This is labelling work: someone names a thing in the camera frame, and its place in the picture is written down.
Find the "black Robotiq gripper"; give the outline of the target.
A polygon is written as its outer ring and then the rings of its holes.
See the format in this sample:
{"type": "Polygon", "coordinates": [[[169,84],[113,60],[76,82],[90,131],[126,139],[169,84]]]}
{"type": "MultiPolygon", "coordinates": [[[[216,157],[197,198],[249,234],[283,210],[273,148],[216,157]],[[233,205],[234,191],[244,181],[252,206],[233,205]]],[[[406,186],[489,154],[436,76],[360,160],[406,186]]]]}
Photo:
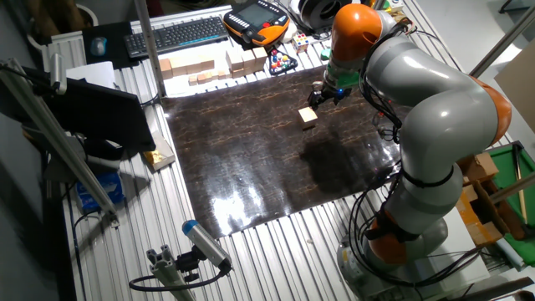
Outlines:
{"type": "Polygon", "coordinates": [[[348,97],[350,94],[351,88],[334,88],[332,85],[325,83],[324,81],[314,81],[312,83],[311,94],[308,97],[308,106],[312,110],[316,110],[318,107],[324,106],[329,99],[337,105],[340,100],[348,97]]]}

